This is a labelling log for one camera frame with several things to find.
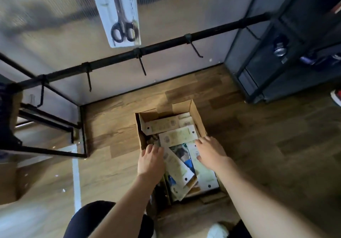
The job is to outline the person's right hand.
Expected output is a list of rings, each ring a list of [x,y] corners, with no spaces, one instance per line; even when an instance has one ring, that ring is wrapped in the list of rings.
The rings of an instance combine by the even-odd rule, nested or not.
[[[218,140],[216,150],[198,150],[198,152],[198,161],[216,173],[219,173],[231,161]]]

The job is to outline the person's left hand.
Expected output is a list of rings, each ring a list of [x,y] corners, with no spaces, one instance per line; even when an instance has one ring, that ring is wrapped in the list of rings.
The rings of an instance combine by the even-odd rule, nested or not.
[[[137,178],[145,184],[155,187],[165,172],[164,156],[158,154],[147,154],[144,156],[144,149],[141,150],[137,166]]]

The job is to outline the person's right forearm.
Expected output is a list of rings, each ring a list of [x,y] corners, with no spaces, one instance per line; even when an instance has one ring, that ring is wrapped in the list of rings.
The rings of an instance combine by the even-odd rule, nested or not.
[[[255,185],[228,157],[213,163],[239,216],[253,238],[328,238],[295,211]]]

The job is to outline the open brown cardboard box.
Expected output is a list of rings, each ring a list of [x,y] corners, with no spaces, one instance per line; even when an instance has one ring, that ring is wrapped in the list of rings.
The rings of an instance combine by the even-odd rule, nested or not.
[[[147,145],[149,145],[149,144],[147,143],[146,135],[141,130],[139,115],[141,115],[143,117],[144,121],[152,121],[155,119],[163,119],[163,118],[167,118],[167,117],[171,117],[171,116],[176,116],[176,115],[183,114],[186,112],[189,112],[190,116],[193,118],[194,123],[197,127],[197,130],[200,134],[200,137],[207,135],[206,129],[205,129],[204,124],[202,122],[202,118],[201,118],[201,116],[197,110],[197,106],[195,105],[194,101],[191,99],[191,100],[187,100],[187,101],[183,101],[183,102],[173,104],[170,111],[161,112],[161,111],[158,111],[157,109],[153,109],[153,110],[149,110],[149,111],[136,113],[135,118],[136,118],[136,125],[137,125],[137,132],[138,132],[138,137],[139,137],[140,148],[145,149],[147,147]],[[196,198],[201,198],[201,197],[203,197],[204,202],[205,202],[205,200],[210,201],[211,199],[208,198],[210,195],[220,193],[220,192],[224,192],[224,188],[223,188],[219,178],[216,175],[218,182],[219,182],[219,186],[220,186],[218,189],[212,190],[212,191],[209,191],[207,193],[197,195],[194,197],[185,198],[182,201],[171,201],[170,193],[168,192],[166,185],[165,185],[165,182],[164,182],[164,176],[165,176],[165,173],[164,173],[162,179],[160,180],[159,184],[156,186],[155,191],[154,191],[153,196],[152,196],[152,199],[156,201],[156,202],[152,201],[152,203],[153,204],[155,203],[159,209],[171,207],[173,205],[180,204],[180,203],[186,203],[191,199],[196,199]]]

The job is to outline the pile of carded product packets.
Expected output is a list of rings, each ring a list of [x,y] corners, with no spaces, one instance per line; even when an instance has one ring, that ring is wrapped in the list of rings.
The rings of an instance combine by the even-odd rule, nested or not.
[[[147,143],[164,148],[164,182],[171,201],[182,201],[218,189],[214,171],[199,162],[195,144],[200,134],[189,112],[163,119],[144,121],[141,130]]]

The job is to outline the white shoe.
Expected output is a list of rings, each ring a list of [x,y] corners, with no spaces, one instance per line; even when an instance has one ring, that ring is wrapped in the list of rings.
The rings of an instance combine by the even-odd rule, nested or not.
[[[207,232],[206,238],[228,238],[228,228],[222,223],[214,223]]]

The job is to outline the person's left leg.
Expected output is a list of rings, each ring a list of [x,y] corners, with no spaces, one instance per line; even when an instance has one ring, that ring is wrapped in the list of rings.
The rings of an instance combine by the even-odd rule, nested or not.
[[[70,220],[63,238],[88,238],[115,204],[113,201],[94,201],[83,206]],[[154,221],[146,214],[138,238],[156,238]]]

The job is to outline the person's right leg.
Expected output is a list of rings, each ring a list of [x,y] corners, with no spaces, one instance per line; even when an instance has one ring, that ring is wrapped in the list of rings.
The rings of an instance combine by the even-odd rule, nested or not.
[[[227,238],[252,238],[242,220],[232,227]]]

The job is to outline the dark metal shelf unit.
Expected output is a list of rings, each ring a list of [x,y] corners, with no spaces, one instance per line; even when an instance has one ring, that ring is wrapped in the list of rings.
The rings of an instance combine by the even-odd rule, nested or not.
[[[341,0],[252,0],[246,17],[270,21],[239,29],[224,64],[246,102],[273,101],[341,78]],[[287,54],[276,57],[274,42]],[[314,65],[300,57],[317,57]]]

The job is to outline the silver round can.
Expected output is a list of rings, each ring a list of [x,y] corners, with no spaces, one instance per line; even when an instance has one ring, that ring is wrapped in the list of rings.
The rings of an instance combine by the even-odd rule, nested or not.
[[[288,48],[285,42],[274,42],[273,53],[276,57],[283,57],[287,54]]]

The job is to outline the packaged black scissors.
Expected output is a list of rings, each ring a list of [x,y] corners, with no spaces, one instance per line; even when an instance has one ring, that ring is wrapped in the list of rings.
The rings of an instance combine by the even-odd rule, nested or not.
[[[94,0],[111,48],[141,45],[137,0]]]

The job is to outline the red and white item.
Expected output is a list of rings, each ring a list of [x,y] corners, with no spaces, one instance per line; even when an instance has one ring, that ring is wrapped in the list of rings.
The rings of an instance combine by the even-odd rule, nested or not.
[[[341,88],[332,90],[330,96],[334,103],[341,107]]]

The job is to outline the closed brown cardboard box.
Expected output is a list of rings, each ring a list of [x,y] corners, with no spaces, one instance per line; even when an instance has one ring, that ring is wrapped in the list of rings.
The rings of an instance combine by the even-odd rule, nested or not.
[[[0,163],[0,207],[18,200],[17,163]]]

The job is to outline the black metal hanging rail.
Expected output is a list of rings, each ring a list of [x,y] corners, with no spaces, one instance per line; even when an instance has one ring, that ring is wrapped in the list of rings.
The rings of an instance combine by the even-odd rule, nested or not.
[[[252,16],[252,17],[245,17],[242,18],[238,21],[234,21],[228,24],[224,24],[224,25],[220,25],[217,27],[213,27],[213,28],[209,28],[206,30],[202,30],[199,32],[195,32],[195,33],[191,33],[192,35],[192,42],[194,41],[198,41],[201,39],[205,39],[205,38],[209,38],[215,35],[219,35],[222,33],[226,33],[226,32],[230,32],[236,29],[244,29],[247,28],[250,25],[254,25],[254,24],[258,24],[260,22],[264,22],[264,21],[270,21],[272,16],[271,12],[265,12],[263,14],[260,15],[256,15],[256,16]],[[140,48],[142,51],[143,56],[149,55],[149,54],[153,54],[159,51],[163,51],[163,50],[167,50],[176,46],[180,46],[180,45],[184,45],[187,44],[186,43],[186,39],[184,36],[180,36],[174,39],[170,39],[167,41],[163,41],[163,42],[159,42],[156,44],[152,44],[149,46],[145,46]],[[103,59],[99,59],[99,60],[95,60],[90,62],[91,67],[92,67],[92,71],[96,70],[96,69],[100,69],[100,68],[104,68],[113,64],[118,64],[124,61],[128,61],[130,59],[136,59],[133,50],[132,51],[127,51],[118,55],[113,55],[107,58],[103,58]],[[60,71],[56,71],[53,73],[49,73],[47,74],[47,78],[49,81],[49,84],[51,82],[54,81],[59,81],[68,77],[72,77],[72,76],[76,76],[79,74],[83,74],[86,73],[86,70],[80,65],[71,67],[71,68],[67,68],[67,69],[63,69]],[[33,88],[36,86],[41,85],[40,84],[41,80],[40,80],[40,75],[37,77],[34,77],[30,80],[25,80],[22,82],[17,83],[20,88],[22,90],[26,90],[29,88]]]

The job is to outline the black metal rack frame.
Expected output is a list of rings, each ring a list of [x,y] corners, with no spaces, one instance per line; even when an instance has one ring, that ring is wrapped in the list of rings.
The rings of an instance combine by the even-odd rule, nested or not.
[[[23,73],[25,76],[29,77],[30,79],[36,77],[31,72],[21,67],[18,63],[8,58],[3,53],[0,53],[0,61],[4,62],[5,64],[9,65],[15,70],[18,70],[20,73]],[[49,89],[50,91],[56,93],[57,95],[66,99],[67,101],[73,103],[73,101],[69,100],[66,96],[64,96],[62,93],[60,93],[58,90],[56,90],[52,86],[45,88],[45,89]],[[77,109],[79,110],[79,122],[72,123],[65,119],[49,114],[45,111],[42,111],[41,107],[37,108],[35,105],[31,105],[31,104],[27,104],[23,102],[21,102],[20,105],[21,105],[21,108],[19,110],[18,117],[24,118],[34,123],[42,124],[47,127],[69,133],[71,135],[72,144],[74,144],[74,141],[75,141],[74,130],[80,130],[80,133],[82,135],[83,153],[29,147],[29,146],[24,146],[23,144],[18,147],[5,148],[4,150],[0,150],[0,151],[3,151],[8,154],[46,155],[46,156],[69,157],[69,158],[76,158],[76,159],[86,159],[90,156],[86,148],[87,144],[86,144],[86,137],[85,137],[84,121],[83,121],[84,113],[81,107],[77,106]]]

